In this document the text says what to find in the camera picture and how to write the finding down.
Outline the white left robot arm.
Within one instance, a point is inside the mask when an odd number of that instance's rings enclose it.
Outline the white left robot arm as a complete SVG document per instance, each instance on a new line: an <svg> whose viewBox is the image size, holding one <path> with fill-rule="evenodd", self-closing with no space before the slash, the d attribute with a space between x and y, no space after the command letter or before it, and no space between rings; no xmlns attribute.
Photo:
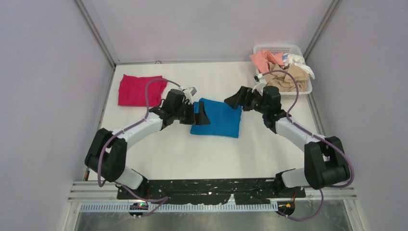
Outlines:
<svg viewBox="0 0 408 231"><path fill-rule="evenodd" d="M150 108L147 115L135 124L123 129L98 130L85 157L85 165L108 182L116 182L129 188L136 199L147 195L144 176L127 167L127 151L142 139L179 121L185 125L209 125L203 102L194 102L196 88L171 89L163 102Z"/></svg>

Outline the blue t shirt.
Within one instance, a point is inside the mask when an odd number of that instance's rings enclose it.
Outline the blue t shirt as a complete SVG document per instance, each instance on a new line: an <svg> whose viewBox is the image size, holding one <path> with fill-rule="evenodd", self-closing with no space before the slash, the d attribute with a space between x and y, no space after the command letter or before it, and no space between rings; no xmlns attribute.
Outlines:
<svg viewBox="0 0 408 231"><path fill-rule="evenodd" d="M224 102L201 98L204 103L206 115L210 121L209 125L192 125L192 135L213 135L231 138L239 137L242 107L233 109Z"/></svg>

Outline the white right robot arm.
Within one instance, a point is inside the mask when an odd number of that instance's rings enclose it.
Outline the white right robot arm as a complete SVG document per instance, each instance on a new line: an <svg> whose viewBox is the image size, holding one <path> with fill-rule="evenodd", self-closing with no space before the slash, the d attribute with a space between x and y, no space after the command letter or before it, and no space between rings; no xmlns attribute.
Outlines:
<svg viewBox="0 0 408 231"><path fill-rule="evenodd" d="M262 91L242 86L224 102L233 109L255 110L262 114L264 125L285 137L304 153L304 167L276 174L275 193L288 197L295 187L344 187L352 179L352 171L339 138L313 134L298 124L281 107L278 88L266 86Z"/></svg>

